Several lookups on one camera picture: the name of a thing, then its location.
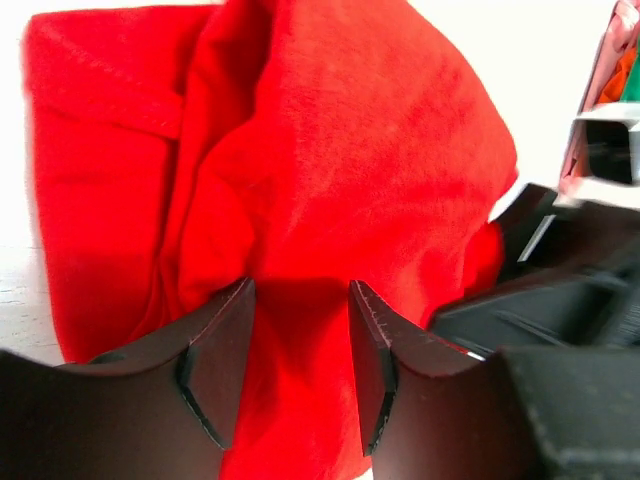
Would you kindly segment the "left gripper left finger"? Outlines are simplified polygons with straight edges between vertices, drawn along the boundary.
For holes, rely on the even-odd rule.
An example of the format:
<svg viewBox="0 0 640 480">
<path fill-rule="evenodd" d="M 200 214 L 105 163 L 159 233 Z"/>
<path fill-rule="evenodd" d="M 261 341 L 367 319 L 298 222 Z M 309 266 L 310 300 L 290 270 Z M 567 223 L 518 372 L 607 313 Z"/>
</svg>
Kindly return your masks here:
<svg viewBox="0 0 640 480">
<path fill-rule="evenodd" d="M 1 354 L 5 479 L 214 479 L 231 447 L 255 312 L 242 279 L 87 364 Z"/>
</svg>

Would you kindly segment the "red t-shirt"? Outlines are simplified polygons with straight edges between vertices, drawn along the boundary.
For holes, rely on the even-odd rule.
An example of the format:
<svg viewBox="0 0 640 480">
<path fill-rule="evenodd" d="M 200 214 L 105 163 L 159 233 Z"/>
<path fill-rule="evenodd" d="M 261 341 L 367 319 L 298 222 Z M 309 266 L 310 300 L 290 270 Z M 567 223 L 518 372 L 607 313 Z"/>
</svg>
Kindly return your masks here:
<svg viewBox="0 0 640 480">
<path fill-rule="evenodd" d="M 347 286 L 409 320 L 490 287 L 512 137 L 404 1 L 34 16 L 36 202 L 63 356 L 89 360 L 244 276 L 257 308 L 225 479 L 353 479 Z"/>
</svg>

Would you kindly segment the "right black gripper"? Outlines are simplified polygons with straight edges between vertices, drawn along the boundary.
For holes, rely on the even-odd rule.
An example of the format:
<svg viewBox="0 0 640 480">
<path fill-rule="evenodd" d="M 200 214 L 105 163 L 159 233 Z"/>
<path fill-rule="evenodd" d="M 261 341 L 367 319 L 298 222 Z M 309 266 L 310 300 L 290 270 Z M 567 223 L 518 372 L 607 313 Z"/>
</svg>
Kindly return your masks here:
<svg viewBox="0 0 640 480">
<path fill-rule="evenodd" d="M 591 200 L 562 203 L 528 183 L 497 218 L 505 259 L 498 278 L 598 263 L 639 238 L 639 212 Z M 634 346 L 639 272 L 592 272 L 510 282 L 441 309 L 432 333 L 478 357 L 510 346 Z"/>
</svg>

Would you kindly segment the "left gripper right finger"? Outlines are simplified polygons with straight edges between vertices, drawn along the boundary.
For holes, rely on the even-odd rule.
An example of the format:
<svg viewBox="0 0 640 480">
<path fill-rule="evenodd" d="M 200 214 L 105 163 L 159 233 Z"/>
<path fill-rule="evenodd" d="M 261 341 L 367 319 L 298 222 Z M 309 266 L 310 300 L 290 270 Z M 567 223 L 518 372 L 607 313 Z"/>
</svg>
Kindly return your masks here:
<svg viewBox="0 0 640 480">
<path fill-rule="evenodd" d="M 639 352 L 516 347 L 484 360 L 349 286 L 362 447 L 377 479 L 635 479 Z"/>
</svg>

